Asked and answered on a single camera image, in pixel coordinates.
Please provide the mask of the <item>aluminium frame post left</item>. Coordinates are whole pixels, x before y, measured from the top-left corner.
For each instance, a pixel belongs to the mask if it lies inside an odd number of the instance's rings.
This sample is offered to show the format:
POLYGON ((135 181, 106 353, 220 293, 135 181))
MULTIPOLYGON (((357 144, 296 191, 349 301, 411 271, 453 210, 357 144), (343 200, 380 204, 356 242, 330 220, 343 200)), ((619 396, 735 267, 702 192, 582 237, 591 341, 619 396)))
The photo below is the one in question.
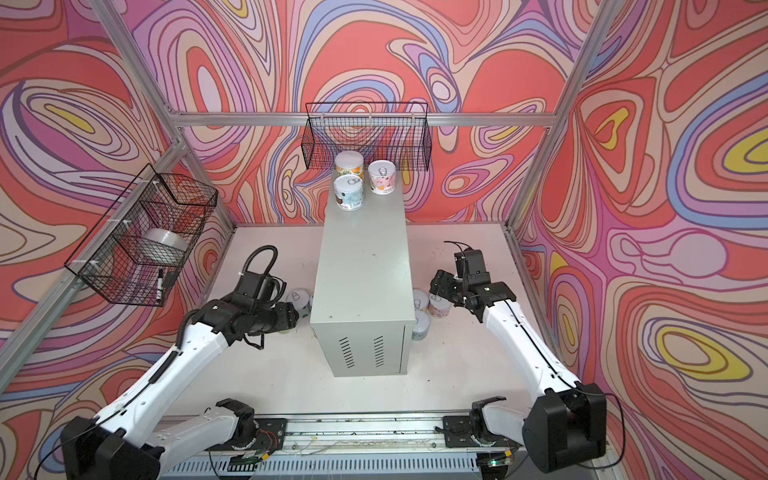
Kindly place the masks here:
POLYGON ((176 114, 176 111, 165 99, 114 3, 112 1, 91 1, 90 4, 111 42, 124 60, 126 70, 140 86, 154 115, 171 139, 172 153, 168 154, 168 160, 159 160, 156 163, 156 169, 158 171, 171 171, 176 164, 183 160, 191 176, 212 186, 213 182, 210 175, 184 135, 183 127, 174 120, 173 114, 176 114))

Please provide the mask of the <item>right side can back left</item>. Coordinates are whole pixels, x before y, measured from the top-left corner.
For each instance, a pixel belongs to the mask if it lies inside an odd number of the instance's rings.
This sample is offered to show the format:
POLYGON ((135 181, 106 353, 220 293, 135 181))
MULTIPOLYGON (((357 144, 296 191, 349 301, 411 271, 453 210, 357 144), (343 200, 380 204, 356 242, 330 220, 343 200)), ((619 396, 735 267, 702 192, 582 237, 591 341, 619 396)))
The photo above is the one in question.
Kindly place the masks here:
POLYGON ((420 289, 413 290, 413 306, 415 310, 426 311, 429 307, 429 302, 429 295, 426 292, 420 289))

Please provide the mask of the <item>grey metal cabinet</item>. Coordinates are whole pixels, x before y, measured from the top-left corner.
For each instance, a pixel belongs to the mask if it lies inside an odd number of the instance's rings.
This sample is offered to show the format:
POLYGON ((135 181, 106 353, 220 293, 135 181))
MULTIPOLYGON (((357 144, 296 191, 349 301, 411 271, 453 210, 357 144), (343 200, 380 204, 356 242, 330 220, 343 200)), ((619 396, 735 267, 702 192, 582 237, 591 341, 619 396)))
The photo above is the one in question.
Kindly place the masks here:
POLYGON ((336 178, 310 326, 335 376, 404 374, 415 309, 402 191, 376 195, 363 180, 362 207, 344 211, 335 199, 336 178))

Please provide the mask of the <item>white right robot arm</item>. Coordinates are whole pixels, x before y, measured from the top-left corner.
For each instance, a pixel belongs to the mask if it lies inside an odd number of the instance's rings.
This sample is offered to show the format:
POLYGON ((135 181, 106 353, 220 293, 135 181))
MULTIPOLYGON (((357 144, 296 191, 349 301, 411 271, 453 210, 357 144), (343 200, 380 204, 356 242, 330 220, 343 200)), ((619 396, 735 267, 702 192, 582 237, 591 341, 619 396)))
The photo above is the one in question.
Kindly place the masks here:
POLYGON ((532 405, 525 412, 504 399, 475 403, 481 425, 525 447, 543 473, 605 455, 607 398, 566 368, 531 326, 503 282, 471 284, 439 270, 430 292, 471 312, 498 340, 521 375, 532 405))

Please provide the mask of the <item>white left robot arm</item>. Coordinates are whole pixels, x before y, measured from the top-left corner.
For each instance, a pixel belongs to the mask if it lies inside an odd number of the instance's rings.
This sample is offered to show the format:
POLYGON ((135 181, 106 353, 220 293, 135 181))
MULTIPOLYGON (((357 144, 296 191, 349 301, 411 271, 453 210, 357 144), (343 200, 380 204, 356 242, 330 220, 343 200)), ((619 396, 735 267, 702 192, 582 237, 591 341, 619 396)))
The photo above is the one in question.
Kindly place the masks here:
POLYGON ((256 349, 270 333, 295 328, 290 302, 252 311, 214 300, 187 315, 181 336, 139 380, 93 418, 75 417, 60 435, 69 479, 157 479, 178 464, 222 445, 251 448, 259 425, 249 405, 226 398, 165 430, 168 408, 219 355, 237 342, 256 349))

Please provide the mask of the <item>aluminium frame crossbar back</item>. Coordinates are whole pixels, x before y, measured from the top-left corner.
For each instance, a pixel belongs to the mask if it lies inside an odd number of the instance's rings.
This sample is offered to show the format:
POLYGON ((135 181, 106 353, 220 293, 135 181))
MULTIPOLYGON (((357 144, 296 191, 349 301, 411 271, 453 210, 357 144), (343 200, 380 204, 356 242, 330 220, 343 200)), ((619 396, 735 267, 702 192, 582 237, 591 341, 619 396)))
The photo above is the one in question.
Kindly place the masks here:
POLYGON ((533 126, 551 127, 556 115, 553 113, 189 113, 171 114, 176 126, 303 126, 307 120, 318 118, 330 120, 355 118, 371 121, 389 119, 426 119, 436 127, 474 126, 533 126))

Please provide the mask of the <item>aluminium frame post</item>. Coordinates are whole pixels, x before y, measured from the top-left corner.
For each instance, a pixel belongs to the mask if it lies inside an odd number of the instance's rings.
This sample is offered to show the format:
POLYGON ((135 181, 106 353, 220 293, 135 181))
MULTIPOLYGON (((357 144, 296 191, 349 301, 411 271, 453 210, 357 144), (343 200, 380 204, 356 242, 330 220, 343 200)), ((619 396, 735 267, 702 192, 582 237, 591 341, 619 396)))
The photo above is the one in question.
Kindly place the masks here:
POLYGON ((511 230, 514 223, 522 217, 526 204, 533 198, 546 162, 554 153, 558 142, 567 130, 569 112, 575 105, 578 93, 589 76, 593 62, 597 59, 624 4, 624 1, 619 0, 600 2, 584 43, 574 61, 572 71, 565 81, 563 92, 554 111, 554 121, 542 136, 536 154, 517 190, 517 195, 505 222, 507 230, 511 230))
POLYGON ((126 70, 140 86, 154 115, 171 139, 172 153, 168 154, 168 160, 159 160, 156 163, 156 169, 158 171, 171 171, 176 164, 183 160, 191 176, 212 186, 213 182, 210 175, 184 135, 183 127, 174 120, 173 114, 176 114, 176 111, 165 99, 114 3, 112 1, 91 1, 90 4, 111 42, 124 60, 126 70))

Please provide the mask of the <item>black marker pen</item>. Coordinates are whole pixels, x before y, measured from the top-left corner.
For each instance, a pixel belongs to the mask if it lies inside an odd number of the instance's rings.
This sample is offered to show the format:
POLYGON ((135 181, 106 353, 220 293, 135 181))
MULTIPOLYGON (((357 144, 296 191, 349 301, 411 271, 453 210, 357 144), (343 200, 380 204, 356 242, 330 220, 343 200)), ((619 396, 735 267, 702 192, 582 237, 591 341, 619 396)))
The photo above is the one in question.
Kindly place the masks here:
POLYGON ((163 303, 163 297, 164 297, 163 280, 164 280, 164 270, 160 268, 157 274, 157 282, 156 282, 156 290, 155 290, 155 300, 158 305, 163 303))

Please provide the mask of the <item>pink label can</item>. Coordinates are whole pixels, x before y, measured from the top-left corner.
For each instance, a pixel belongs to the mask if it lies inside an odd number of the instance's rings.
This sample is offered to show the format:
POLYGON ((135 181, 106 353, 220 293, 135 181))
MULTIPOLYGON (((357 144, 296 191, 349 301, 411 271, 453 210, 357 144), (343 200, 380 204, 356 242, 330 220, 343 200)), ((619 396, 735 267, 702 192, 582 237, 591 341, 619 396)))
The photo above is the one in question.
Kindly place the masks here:
POLYGON ((388 195, 396 186, 395 165, 388 160, 373 161, 368 167, 371 191, 376 195, 388 195))

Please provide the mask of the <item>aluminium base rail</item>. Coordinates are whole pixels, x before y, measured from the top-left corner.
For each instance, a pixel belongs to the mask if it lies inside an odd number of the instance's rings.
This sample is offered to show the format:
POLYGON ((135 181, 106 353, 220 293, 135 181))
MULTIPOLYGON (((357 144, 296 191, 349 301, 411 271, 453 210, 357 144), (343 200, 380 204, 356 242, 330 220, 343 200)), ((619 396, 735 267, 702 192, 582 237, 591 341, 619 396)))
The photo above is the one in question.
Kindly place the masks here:
POLYGON ((524 446, 479 442, 466 410, 274 414, 255 449, 215 447, 167 479, 543 479, 524 446))

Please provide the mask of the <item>brown label can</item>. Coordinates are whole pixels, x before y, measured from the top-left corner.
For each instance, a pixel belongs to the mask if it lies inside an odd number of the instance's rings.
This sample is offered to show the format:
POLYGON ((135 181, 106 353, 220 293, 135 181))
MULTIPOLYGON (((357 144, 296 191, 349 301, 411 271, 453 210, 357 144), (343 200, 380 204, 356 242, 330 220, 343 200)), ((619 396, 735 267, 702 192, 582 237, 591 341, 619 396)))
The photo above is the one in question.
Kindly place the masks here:
POLYGON ((336 203, 344 211, 355 211, 364 201, 363 180, 355 174, 338 176, 333 182, 336 203))

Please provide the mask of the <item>right side can front left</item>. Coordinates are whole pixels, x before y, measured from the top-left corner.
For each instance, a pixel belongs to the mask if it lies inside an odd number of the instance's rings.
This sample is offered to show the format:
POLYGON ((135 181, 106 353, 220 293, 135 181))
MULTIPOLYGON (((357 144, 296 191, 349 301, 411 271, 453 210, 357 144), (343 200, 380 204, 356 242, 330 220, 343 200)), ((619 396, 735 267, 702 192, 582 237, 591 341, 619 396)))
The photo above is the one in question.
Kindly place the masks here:
POLYGON ((422 341, 427 337, 430 329, 430 316, 425 311, 416 310, 414 312, 414 318, 415 323, 413 325, 411 338, 413 341, 422 341))

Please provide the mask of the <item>green label can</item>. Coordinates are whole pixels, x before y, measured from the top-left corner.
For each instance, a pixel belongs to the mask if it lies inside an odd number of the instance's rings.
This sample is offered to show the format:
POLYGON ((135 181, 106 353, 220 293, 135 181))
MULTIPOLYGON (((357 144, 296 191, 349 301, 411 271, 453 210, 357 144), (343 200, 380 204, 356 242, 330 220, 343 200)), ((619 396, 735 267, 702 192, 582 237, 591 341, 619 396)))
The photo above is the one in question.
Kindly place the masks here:
POLYGON ((345 150, 339 152, 334 158, 334 166, 339 176, 355 175, 360 179, 364 178, 364 157, 357 151, 345 150))

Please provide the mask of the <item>silver tape roll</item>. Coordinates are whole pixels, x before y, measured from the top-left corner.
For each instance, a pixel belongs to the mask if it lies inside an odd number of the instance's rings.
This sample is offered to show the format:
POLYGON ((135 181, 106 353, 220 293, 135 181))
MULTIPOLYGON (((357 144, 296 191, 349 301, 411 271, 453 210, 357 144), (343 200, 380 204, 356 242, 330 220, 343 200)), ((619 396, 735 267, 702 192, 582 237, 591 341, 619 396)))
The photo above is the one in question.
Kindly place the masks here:
POLYGON ((152 228, 142 237, 142 252, 152 258, 180 256, 188 248, 187 241, 180 235, 162 228, 152 228))

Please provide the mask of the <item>aluminium frame post right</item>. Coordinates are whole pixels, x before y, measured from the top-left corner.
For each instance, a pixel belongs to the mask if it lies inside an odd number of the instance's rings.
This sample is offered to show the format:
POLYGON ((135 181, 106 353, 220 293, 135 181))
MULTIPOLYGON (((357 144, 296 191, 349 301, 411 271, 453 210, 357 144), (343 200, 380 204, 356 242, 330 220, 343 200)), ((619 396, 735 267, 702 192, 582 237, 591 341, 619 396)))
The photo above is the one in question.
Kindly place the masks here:
POLYGON ((505 222, 507 230, 511 230, 514 223, 522 217, 526 204, 533 198, 546 162, 554 153, 558 142, 567 130, 569 112, 575 105, 578 93, 589 76, 593 62, 597 59, 624 4, 624 1, 619 0, 600 2, 584 43, 574 61, 572 71, 565 81, 563 92, 554 111, 554 121, 542 136, 536 154, 517 190, 517 195, 505 222))

